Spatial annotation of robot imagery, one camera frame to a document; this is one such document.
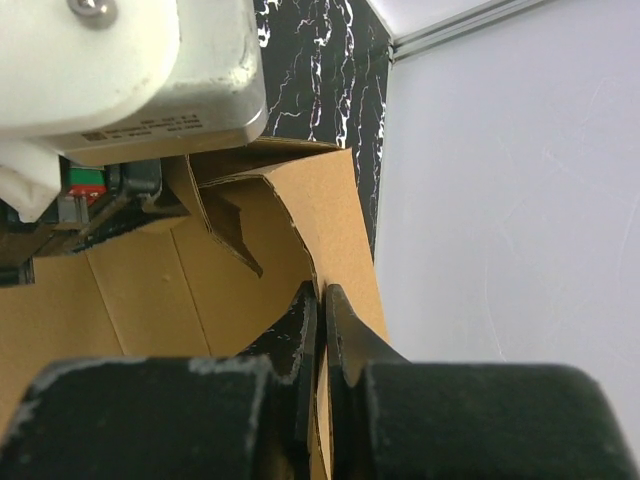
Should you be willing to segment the brown cardboard box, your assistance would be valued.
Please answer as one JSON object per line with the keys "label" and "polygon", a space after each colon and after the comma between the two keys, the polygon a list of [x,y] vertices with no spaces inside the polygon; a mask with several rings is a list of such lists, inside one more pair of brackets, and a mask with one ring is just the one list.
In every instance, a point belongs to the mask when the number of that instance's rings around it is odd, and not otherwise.
{"label": "brown cardboard box", "polygon": [[[352,152],[262,140],[167,160],[188,214],[84,252],[38,258],[35,282],[1,291],[1,440],[31,381],[58,361],[240,353],[310,283],[341,286],[379,334],[384,314]],[[317,370],[312,478],[331,455]]]}

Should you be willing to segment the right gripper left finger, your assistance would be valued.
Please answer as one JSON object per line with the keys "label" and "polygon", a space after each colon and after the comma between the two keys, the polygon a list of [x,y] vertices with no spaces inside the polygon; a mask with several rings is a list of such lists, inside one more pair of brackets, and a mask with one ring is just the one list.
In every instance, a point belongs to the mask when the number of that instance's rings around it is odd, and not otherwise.
{"label": "right gripper left finger", "polygon": [[308,479],[318,300],[232,357],[89,357],[30,383],[1,440],[5,479]]}

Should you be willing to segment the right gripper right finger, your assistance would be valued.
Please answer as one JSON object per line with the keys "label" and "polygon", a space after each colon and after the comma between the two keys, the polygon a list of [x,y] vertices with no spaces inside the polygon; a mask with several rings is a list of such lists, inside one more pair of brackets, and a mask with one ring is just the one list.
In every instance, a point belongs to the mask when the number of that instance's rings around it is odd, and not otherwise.
{"label": "right gripper right finger", "polygon": [[610,403],[559,364],[413,363],[330,285],[324,318],[335,479],[631,479]]}

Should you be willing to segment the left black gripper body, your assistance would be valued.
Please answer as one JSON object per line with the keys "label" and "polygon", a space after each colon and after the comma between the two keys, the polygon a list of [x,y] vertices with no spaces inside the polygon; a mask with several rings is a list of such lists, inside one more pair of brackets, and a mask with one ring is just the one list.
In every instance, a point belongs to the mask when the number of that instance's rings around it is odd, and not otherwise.
{"label": "left black gripper body", "polygon": [[32,222],[1,203],[1,286],[35,282],[34,260],[76,254],[109,239],[173,220],[187,209],[163,180],[159,159],[104,167],[60,161],[62,192]]}

